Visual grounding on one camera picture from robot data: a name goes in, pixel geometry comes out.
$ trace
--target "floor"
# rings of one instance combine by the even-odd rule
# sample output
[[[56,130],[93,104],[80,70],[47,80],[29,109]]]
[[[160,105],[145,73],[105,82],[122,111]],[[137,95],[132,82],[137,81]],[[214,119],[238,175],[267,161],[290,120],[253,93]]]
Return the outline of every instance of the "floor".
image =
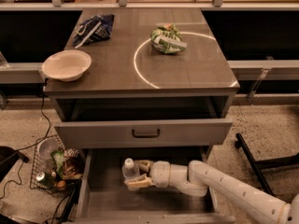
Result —
[[[46,99],[44,114],[50,122],[59,121],[49,100]],[[257,96],[249,105],[243,96],[237,96],[231,106],[228,118],[234,125],[225,142],[214,146],[208,164],[241,181],[259,188],[255,174],[241,149],[235,148],[235,135],[241,133],[254,158],[265,160],[295,155],[299,152],[299,97]],[[0,146],[23,148],[31,146],[36,139],[43,137],[49,123],[41,114],[41,99],[11,98],[4,110],[0,110]],[[51,128],[49,135],[55,134]],[[49,195],[40,190],[30,189],[30,176],[34,148],[22,151],[29,162],[21,167],[17,161],[5,179],[0,183],[0,213],[5,216],[43,223],[51,219],[63,194]],[[21,185],[7,183],[8,180]],[[271,189],[281,200],[291,202],[298,193],[299,166],[263,171]],[[244,210],[216,192],[218,212],[224,216],[234,216],[236,224],[255,224]]]

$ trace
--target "cabinet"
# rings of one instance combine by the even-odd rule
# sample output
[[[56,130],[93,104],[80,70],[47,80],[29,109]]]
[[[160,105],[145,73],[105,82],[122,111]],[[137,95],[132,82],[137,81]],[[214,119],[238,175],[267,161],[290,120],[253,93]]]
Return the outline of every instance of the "cabinet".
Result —
[[[62,121],[54,127],[65,146],[89,149],[78,221],[84,217],[83,222],[147,223],[168,217],[164,223],[187,219],[206,223],[205,218],[219,223],[210,214],[214,209],[207,211],[203,204],[206,198],[194,200],[172,190],[161,191],[159,197],[156,189],[135,196],[123,192],[120,181],[124,157],[178,159],[188,164],[190,157],[202,159],[202,153],[195,155],[199,147],[204,147],[208,157],[213,145],[221,144],[231,128],[226,114],[239,85],[201,10],[89,8],[83,10],[82,19],[108,13],[115,14],[112,37],[80,48],[92,57],[89,71],[74,82],[50,80],[45,88]],[[163,55],[150,43],[151,31],[169,22],[177,25],[188,44],[175,55]],[[172,198],[182,203],[176,206]],[[138,210],[124,203],[130,199],[137,199],[132,203]],[[111,202],[111,210],[100,205],[103,200]],[[160,211],[151,212],[155,203],[163,205],[161,200],[165,204],[157,207]]]

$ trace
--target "white bottle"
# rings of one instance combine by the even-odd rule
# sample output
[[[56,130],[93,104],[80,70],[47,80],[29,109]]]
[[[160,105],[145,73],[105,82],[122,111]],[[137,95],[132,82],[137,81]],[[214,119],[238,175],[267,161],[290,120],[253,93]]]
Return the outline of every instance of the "white bottle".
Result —
[[[122,174],[125,180],[130,180],[140,176],[138,164],[135,163],[131,158],[126,159],[122,166]]]

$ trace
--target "wire basket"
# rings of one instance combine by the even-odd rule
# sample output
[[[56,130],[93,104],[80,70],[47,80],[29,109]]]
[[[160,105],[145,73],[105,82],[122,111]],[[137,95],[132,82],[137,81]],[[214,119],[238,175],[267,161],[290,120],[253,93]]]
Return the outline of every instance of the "wire basket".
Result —
[[[59,138],[58,135],[49,136],[47,139],[55,139],[59,145],[59,149],[61,151],[64,150],[64,144]],[[45,174],[46,178],[48,179],[48,183],[46,182],[37,182],[36,178],[39,174]],[[48,165],[44,160],[42,160],[37,152],[37,146],[35,148],[35,154],[32,164],[32,171],[31,171],[31,180],[30,180],[30,189],[40,189],[43,190],[49,194],[54,194],[57,192],[62,192],[61,189],[58,189],[55,186],[55,176],[56,172],[53,168],[50,168],[50,165]]]

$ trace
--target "can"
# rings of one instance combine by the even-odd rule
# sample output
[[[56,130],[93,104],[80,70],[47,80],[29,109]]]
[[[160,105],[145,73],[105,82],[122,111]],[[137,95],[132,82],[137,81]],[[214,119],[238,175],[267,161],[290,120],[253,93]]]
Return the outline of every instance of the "can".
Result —
[[[40,172],[36,174],[36,181],[39,186],[46,188],[53,188],[55,186],[55,180],[52,175],[46,172]]]

